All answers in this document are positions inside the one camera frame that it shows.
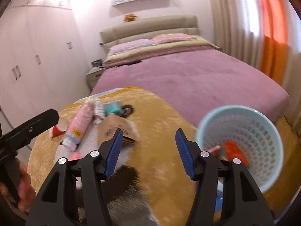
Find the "brown paper bag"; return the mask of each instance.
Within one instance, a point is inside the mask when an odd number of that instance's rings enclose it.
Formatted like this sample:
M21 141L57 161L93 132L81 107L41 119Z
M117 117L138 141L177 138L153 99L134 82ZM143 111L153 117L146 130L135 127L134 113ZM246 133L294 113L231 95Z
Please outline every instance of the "brown paper bag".
M118 115L109 114L100 124L98 124L97 148L99 148L104 141L111 140L117 128L120 128L123 131L124 143L135 143L136 135L127 120Z

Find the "sheer white curtain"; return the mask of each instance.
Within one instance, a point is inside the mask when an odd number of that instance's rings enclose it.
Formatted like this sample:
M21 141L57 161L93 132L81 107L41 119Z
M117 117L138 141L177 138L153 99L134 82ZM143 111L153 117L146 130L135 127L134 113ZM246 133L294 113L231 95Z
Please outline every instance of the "sheer white curtain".
M287 18L289 52L282 87L291 99L286 117L301 136L301 21L290 2L283 2Z
M215 44L222 51L260 68L263 25L259 0L210 0Z

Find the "pillow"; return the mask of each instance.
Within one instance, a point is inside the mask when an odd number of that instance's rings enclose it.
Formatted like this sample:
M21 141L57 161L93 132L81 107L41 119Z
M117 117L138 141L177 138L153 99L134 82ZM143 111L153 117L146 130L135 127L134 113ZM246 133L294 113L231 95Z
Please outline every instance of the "pillow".
M108 55L116 55L136 48L147 47L151 45L156 45L156 42L154 42L152 39L133 40L133 41L112 46L109 50Z
M157 44L180 41L180 40L192 40L192 39L194 39L193 36L184 33L161 34L153 38L153 40Z

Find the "hand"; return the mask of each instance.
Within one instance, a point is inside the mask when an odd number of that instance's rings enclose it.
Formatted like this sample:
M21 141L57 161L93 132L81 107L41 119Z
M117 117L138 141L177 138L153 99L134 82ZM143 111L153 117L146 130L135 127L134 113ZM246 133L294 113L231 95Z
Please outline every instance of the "hand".
M20 201L18 203L18 208L21 211L29 212L31 204L33 203L34 199L36 198L36 192L33 187L31 187L31 178L27 173L26 166L20 162L19 163L19 170L21 173L21 180L18 187L18 195L20 197ZM0 183L0 192L2 195L8 195L8 189L3 184Z

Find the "beige upholstered headboard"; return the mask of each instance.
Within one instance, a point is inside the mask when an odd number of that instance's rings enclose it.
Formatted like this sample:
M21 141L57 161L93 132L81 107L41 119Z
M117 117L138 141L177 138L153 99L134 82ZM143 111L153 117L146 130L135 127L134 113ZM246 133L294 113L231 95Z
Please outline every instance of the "beige upholstered headboard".
M102 30L100 37L102 47L108 53L111 46L167 33L199 35L198 18L195 15L173 15L140 19Z

